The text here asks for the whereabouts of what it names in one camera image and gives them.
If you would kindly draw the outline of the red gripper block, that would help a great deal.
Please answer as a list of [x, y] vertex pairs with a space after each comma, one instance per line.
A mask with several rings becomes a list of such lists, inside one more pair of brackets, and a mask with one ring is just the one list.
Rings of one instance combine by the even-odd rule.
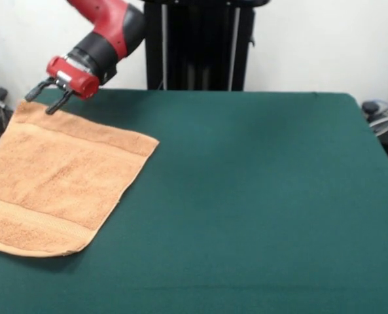
[[61, 98], [49, 105], [45, 113], [54, 114], [60, 110], [75, 94], [81, 99], [88, 99], [99, 90], [99, 79], [91, 69], [67, 56], [53, 57], [46, 72], [50, 77], [38, 83], [26, 95], [25, 100], [31, 102], [50, 85], [57, 85], [62, 93]]

